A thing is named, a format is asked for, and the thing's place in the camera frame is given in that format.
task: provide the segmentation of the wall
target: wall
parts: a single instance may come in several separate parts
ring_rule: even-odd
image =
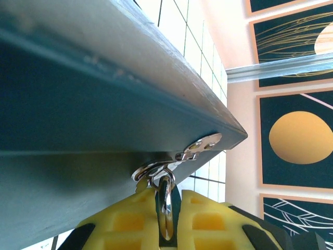
[[[226,69],[229,69],[254,64],[249,21],[322,2],[327,1],[309,0],[253,17],[248,17],[246,14],[245,0],[204,0],[202,5],[222,63]],[[330,84],[291,88],[282,86],[280,89],[273,91],[256,91],[255,84],[256,81],[228,84],[228,108],[248,132],[249,137],[236,148],[227,152],[226,201],[254,215],[259,215],[260,193],[333,199],[332,193],[263,189],[259,187],[257,109],[255,106],[257,95],[332,87],[333,81]]]

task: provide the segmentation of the metal ring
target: metal ring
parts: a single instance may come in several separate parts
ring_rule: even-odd
[[[164,165],[163,169],[161,169],[161,171],[157,172],[154,176],[151,176],[149,178],[149,184],[152,188],[154,188],[156,191],[159,191],[159,187],[154,183],[154,178],[156,175],[158,175],[160,172],[166,172],[169,176],[170,176],[170,181],[171,181],[171,187],[174,187],[174,183],[176,181],[176,177],[173,174],[173,172],[168,168],[168,164]]]
[[[160,179],[158,191],[158,219],[161,234],[167,241],[172,238],[174,233],[171,198],[172,187],[172,177],[163,176]]]

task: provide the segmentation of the dark teal painting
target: dark teal painting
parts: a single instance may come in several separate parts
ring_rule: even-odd
[[[264,220],[285,229],[291,237],[316,232],[327,249],[333,250],[333,204],[322,202],[263,197]]]

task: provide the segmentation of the metal rail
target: metal rail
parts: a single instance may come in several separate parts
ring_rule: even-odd
[[[265,62],[227,69],[228,83],[288,76],[333,69],[333,53]]]

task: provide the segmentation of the metal clip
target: metal clip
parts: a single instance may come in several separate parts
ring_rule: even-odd
[[[184,161],[196,160],[201,152],[213,149],[221,138],[222,135],[220,133],[200,138],[185,148],[183,152],[176,154],[174,159],[170,157],[170,159],[164,161],[144,164],[132,174],[132,179],[134,181],[139,181],[143,177],[147,178],[147,180],[162,177],[162,175],[166,174],[166,171],[164,171],[165,168],[171,168],[171,170],[174,170]]]

